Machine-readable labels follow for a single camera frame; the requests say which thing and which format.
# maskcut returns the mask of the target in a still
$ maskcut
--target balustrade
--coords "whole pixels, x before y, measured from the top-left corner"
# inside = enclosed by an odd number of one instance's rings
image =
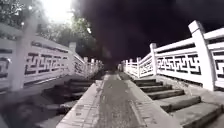
[[[203,84],[213,91],[224,88],[224,29],[204,33],[197,21],[189,25],[192,38],[156,48],[137,62],[125,61],[124,71],[138,78],[167,75]]]

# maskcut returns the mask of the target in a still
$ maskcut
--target railing post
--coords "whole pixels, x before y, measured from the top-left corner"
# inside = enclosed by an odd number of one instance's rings
[[[85,67],[84,67],[84,76],[88,77],[88,57],[84,57]]]
[[[130,70],[130,73],[133,74],[133,71],[132,71],[132,63],[133,63],[133,59],[130,59],[129,60],[129,70]]]
[[[125,72],[128,73],[128,60],[125,60]]]
[[[203,88],[214,91],[214,65],[207,47],[208,42],[204,39],[204,29],[197,21],[192,22],[188,27],[192,33],[200,60]]]
[[[151,51],[151,58],[152,58],[152,72],[153,75],[157,75],[157,61],[156,61],[156,56],[155,56],[155,51],[154,49],[156,48],[155,43],[150,44],[150,51]]]
[[[94,64],[95,64],[95,59],[91,59],[91,75],[94,73]]]
[[[138,73],[138,78],[140,78],[140,64],[139,61],[141,60],[140,57],[137,57],[136,61],[137,61],[137,73]]]
[[[38,25],[36,14],[31,15],[25,21],[23,35],[21,39],[16,42],[16,51],[12,60],[12,72],[10,72],[10,79],[12,82],[12,91],[17,91],[23,88],[25,82],[25,65],[28,51],[31,47],[31,42],[35,36]]]

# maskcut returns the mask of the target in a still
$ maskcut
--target stone pavement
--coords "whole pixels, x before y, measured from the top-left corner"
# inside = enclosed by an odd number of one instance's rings
[[[181,128],[134,83],[105,75],[56,128]]]
[[[100,97],[99,120],[94,128],[138,128],[127,84],[107,80]]]

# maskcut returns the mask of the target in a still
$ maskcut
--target stair step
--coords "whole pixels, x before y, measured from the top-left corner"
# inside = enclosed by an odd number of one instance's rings
[[[170,113],[184,128],[201,128],[221,113],[221,106],[199,103]]]
[[[159,101],[170,104],[170,110],[169,110],[170,112],[200,103],[201,98],[199,96],[182,95],[161,99]]]
[[[69,87],[69,89],[72,92],[85,92],[86,90],[88,90],[89,87],[75,87],[75,86],[71,86]]]
[[[155,91],[165,91],[165,90],[171,90],[172,86],[146,86],[146,87],[140,87],[143,92],[155,92]]]
[[[94,83],[95,80],[74,80],[74,79],[71,79],[68,82],[91,82],[91,83]]]
[[[72,96],[81,97],[85,92],[72,93]]]
[[[92,82],[71,82],[69,83],[70,86],[77,86],[77,87],[90,87]]]
[[[63,119],[64,115],[59,115],[37,123],[40,128],[56,128],[57,124]]]
[[[77,102],[78,102],[77,100],[75,100],[75,101],[70,101],[70,102],[63,103],[63,104],[61,104],[60,106],[65,106],[65,107],[72,108]]]
[[[150,92],[146,93],[153,100],[163,99],[173,96],[184,95],[184,90],[167,90],[167,91],[159,91],[159,92]]]
[[[224,114],[219,116],[214,122],[205,128],[223,128],[224,127]]]
[[[145,86],[162,86],[163,83],[141,83],[137,84],[139,87],[145,87]]]
[[[151,80],[134,80],[134,82],[136,84],[140,84],[140,83],[155,83],[156,80],[155,79],[151,79]]]
[[[154,100],[154,102],[157,105],[159,105],[166,112],[169,112],[171,110],[171,108],[170,108],[171,105],[169,103],[166,103],[166,102],[163,102],[163,101],[160,101],[160,100]]]

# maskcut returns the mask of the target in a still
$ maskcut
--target handrail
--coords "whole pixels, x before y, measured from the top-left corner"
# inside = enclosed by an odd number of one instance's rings
[[[212,40],[220,37],[224,37],[224,28],[220,28],[204,34],[204,38],[207,40]]]
[[[192,38],[156,48],[155,52],[161,52],[164,50],[169,50],[169,49],[173,49],[173,48],[177,48],[177,47],[183,47],[183,46],[190,45],[190,44],[194,44],[194,41]]]

